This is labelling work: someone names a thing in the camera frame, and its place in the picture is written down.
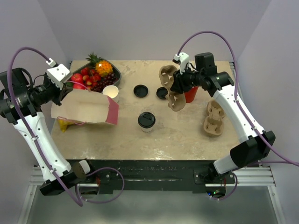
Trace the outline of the brown paper bag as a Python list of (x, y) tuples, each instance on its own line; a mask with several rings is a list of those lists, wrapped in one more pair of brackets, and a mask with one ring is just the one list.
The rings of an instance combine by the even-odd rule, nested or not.
[(117, 125), (119, 105), (107, 95), (98, 92), (73, 89), (61, 101), (53, 104), (51, 117), (81, 123), (108, 123)]

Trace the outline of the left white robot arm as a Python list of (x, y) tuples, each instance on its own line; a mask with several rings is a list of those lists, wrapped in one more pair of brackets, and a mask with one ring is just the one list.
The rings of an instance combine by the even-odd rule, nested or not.
[(13, 69), (13, 101), (8, 88), (8, 72), (2, 72), (0, 81), (4, 89), (0, 92), (0, 115), (14, 126), (29, 145), (44, 179), (40, 191), (44, 196), (51, 196), (58, 195), (82, 181), (94, 182), (97, 172), (90, 167), (87, 160), (70, 164), (59, 152), (48, 131), (41, 106), (50, 101), (60, 106), (72, 88), (66, 84), (58, 87), (46, 74), (43, 77), (43, 84), (33, 86), (32, 77), (27, 70)]

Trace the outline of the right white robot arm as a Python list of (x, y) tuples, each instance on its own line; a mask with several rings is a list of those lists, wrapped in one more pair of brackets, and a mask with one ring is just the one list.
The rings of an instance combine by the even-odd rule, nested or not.
[(197, 54), (195, 68), (186, 53), (176, 54), (173, 61), (179, 69), (171, 74), (171, 83), (166, 86), (169, 107), (176, 112), (182, 110), (185, 106), (184, 93), (192, 87), (201, 87), (221, 106), (237, 132), (240, 144), (231, 149), (229, 155), (214, 162), (214, 168), (208, 171), (209, 180), (219, 183), (226, 172), (267, 157), (276, 138), (274, 133), (265, 131), (254, 120), (238, 96), (236, 81), (227, 72), (217, 71), (213, 54)]

